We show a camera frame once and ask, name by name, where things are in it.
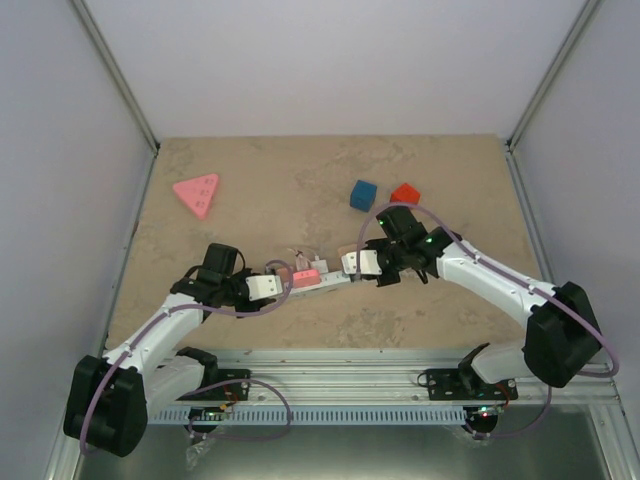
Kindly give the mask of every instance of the enclosure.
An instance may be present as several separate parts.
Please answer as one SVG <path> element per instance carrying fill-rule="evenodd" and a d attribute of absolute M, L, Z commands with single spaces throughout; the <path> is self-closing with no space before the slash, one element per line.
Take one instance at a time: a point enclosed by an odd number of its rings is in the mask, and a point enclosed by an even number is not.
<path fill-rule="evenodd" d="M 638 476 L 637 3 L 10 1 L 0 19 L 7 478 Z M 172 187 L 212 173 L 201 220 Z M 80 455 L 62 422 L 83 356 L 133 334 L 213 242 L 256 270 L 300 249 L 339 271 L 366 218 L 356 180 L 376 205 L 408 182 L 489 257 L 584 287 L 620 373 L 554 389 L 535 431 L 474 441 L 458 420 L 479 403 L 434 402 L 418 375 L 524 331 L 403 273 L 213 315 L 176 344 L 276 385 L 306 415 L 287 437 L 216 441 L 188 465 L 184 418 L 203 404 L 182 400 L 128 457 Z M 547 398 L 516 380 L 499 432 Z M 244 403 L 258 420 L 224 428 L 278 428 L 271 392 Z"/>

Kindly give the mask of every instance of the pink triangle block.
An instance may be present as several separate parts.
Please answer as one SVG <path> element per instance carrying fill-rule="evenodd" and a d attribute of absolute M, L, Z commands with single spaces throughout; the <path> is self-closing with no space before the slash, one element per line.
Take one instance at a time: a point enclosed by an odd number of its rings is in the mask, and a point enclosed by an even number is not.
<path fill-rule="evenodd" d="M 212 173 L 173 184 L 173 191 L 196 217 L 204 220 L 211 208 L 213 193 L 218 187 L 218 175 Z"/>

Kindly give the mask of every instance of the metal frame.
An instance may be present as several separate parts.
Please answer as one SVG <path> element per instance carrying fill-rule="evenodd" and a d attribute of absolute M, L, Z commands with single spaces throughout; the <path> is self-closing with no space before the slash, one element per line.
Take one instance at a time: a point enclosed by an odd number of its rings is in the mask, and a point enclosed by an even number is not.
<path fill-rule="evenodd" d="M 313 406 L 292 405 L 291 425 L 464 425 L 466 414 L 457 406 Z M 229 413 L 208 413 L 195 417 L 194 425 L 282 426 L 287 412 L 282 406 L 235 405 Z M 149 425 L 184 426 L 190 422 L 190 406 L 166 408 L 149 419 Z"/>
<path fill-rule="evenodd" d="M 116 59 L 114 58 L 111 50 L 109 49 L 109 45 L 105 41 L 100 29 L 98 28 L 98 24 L 93 18 L 89 7 L 84 2 L 84 0 L 68 0 L 71 5 L 73 11 L 76 13 L 78 20 L 84 27 L 87 35 L 89 36 L 89 40 L 93 44 L 96 49 L 96 52 L 102 62 L 104 63 L 105 68 L 109 72 L 113 83 L 115 84 L 118 92 L 122 96 L 124 103 L 129 108 L 131 115 L 133 116 L 134 121 L 138 125 L 140 132 L 144 136 L 145 140 L 149 144 L 149 147 L 153 151 L 153 153 L 157 154 L 158 149 L 160 148 L 160 143 L 156 139 L 156 136 L 153 134 L 151 130 L 151 126 L 149 122 L 144 116 L 140 105 L 138 105 L 138 101 L 136 100 L 129 84 L 127 83 Z"/>
<path fill-rule="evenodd" d="M 589 413 L 609 476 L 612 479 L 639 479 L 638 450 L 622 409 L 599 405 L 591 406 Z"/>
<path fill-rule="evenodd" d="M 155 158 L 157 153 L 154 153 L 152 158 L 149 159 L 148 168 L 146 172 L 146 180 L 141 188 L 138 190 L 136 194 L 135 200 L 135 211 L 131 218 L 129 228 L 127 231 L 129 232 L 124 239 L 124 245 L 122 246 L 122 251 L 120 254 L 120 258 L 116 261 L 119 266 L 119 273 L 116 279 L 114 279 L 113 284 L 111 285 L 111 291 L 109 293 L 110 297 L 110 306 L 109 310 L 106 312 L 106 321 L 105 321 L 105 331 L 104 335 L 100 340 L 100 344 L 96 346 L 96 354 L 102 351 L 102 347 L 106 341 L 107 334 L 109 332 L 109 326 L 111 324 L 111 319 L 113 318 L 113 312 L 116 306 L 116 300 L 118 298 L 118 292 L 120 290 L 120 286 L 122 284 L 122 280 L 124 278 L 125 266 L 127 264 L 127 260 L 129 259 L 129 252 L 131 251 L 131 244 L 133 242 L 133 236 L 135 234 L 138 219 L 140 217 L 140 213 L 142 212 L 142 205 L 144 203 L 144 198 L 147 193 L 147 189 L 149 187 L 149 181 L 151 180 L 151 174 L 153 173 L 153 167 L 155 166 Z M 80 449 L 78 447 L 78 441 L 67 437 L 62 431 L 62 421 L 63 418 L 60 419 L 60 427 L 58 429 L 58 435 L 56 437 L 53 451 L 51 453 L 51 457 L 49 459 L 49 464 L 47 466 L 45 479 L 46 480 L 68 480 L 74 478 L 74 475 L 79 470 L 82 465 L 82 458 L 80 456 Z"/>
<path fill-rule="evenodd" d="M 591 23 L 591 20 L 593 20 L 593 17 L 595 16 L 603 1 L 604 0 L 585 1 L 582 10 L 580 10 L 580 13 L 576 17 L 576 20 L 573 22 L 573 25 L 569 29 L 567 36 L 562 42 L 558 53 L 556 53 L 556 56 L 551 62 L 551 65 L 549 65 L 549 68 L 544 74 L 544 77 L 542 77 L 542 80 L 540 81 L 538 88 L 533 94 L 533 97 L 531 97 L 527 108 L 525 108 L 524 113 L 518 120 L 518 123 L 513 130 L 513 134 L 511 135 L 509 140 L 507 140 L 507 145 L 512 152 L 516 149 L 518 143 L 520 143 L 520 140 L 522 139 L 524 132 L 529 126 L 529 123 L 538 111 L 538 108 L 547 96 L 549 89 L 562 71 L 562 68 L 573 53 L 576 45 L 582 38 L 582 35 Z"/>

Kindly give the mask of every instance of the beige tabletop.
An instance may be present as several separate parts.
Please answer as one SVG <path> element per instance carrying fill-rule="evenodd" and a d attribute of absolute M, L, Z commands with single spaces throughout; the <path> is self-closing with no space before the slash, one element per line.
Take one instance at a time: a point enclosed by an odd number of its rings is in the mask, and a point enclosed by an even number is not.
<path fill-rule="evenodd" d="M 198 220 L 175 182 L 217 173 L 213 206 Z M 134 238 L 108 346 L 131 335 L 211 242 L 247 264 L 293 262 L 288 247 L 317 251 L 339 268 L 365 214 L 349 206 L 357 179 L 378 185 L 376 205 L 409 182 L 476 248 L 538 275 L 507 164 L 494 136 L 176 138 L 162 143 Z M 420 214 L 427 229 L 433 224 Z M 372 224 L 367 238 L 382 236 Z M 523 335 L 501 311 L 463 288 L 413 275 L 294 299 L 258 318 L 211 315 L 180 345 L 200 348 L 421 348 L 475 346 Z"/>

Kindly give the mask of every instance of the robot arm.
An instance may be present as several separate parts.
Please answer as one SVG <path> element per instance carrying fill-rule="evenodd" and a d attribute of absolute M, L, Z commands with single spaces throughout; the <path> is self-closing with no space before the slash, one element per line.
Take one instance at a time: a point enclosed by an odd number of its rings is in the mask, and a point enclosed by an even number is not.
<path fill-rule="evenodd" d="M 400 282 L 399 272 L 411 268 L 423 283 L 430 274 L 471 290 L 525 329 L 524 340 L 481 345 L 460 363 L 460 379 L 471 394 L 482 383 L 528 376 L 562 388 L 600 350 L 600 344 L 582 326 L 534 291 L 554 297 L 599 330 L 587 295 L 579 286 L 568 282 L 557 287 L 534 280 L 490 259 L 455 234 L 474 255 L 469 256 L 441 228 L 427 232 L 407 207 L 391 207 L 377 219 L 387 238 L 369 240 L 360 252 L 363 278 L 386 286 Z M 480 258 L 507 275 L 483 265 Z M 355 252 L 342 258 L 346 273 L 356 273 L 355 260 Z M 518 279 L 528 288 L 506 277 Z"/>
<path fill-rule="evenodd" d="M 235 248 L 211 244 L 203 264 L 190 269 L 173 285 L 162 306 L 137 332 L 102 358 L 87 355 L 78 363 L 67 401 L 63 425 L 66 435 L 80 437 L 98 385 L 123 354 L 126 357 L 109 379 L 87 434 L 89 443 L 118 456 L 126 456 L 135 448 L 149 417 L 185 393 L 211 383 L 207 369 L 217 372 L 217 360 L 207 352 L 183 349 L 166 365 L 160 365 L 209 315 L 198 307 L 226 305 L 238 312 L 253 312 L 282 294 L 282 282 L 276 275 L 258 275 L 244 267 L 233 273 L 238 253 Z M 178 305 L 194 308 L 170 313 Z M 162 314 L 166 316 L 156 321 Z"/>

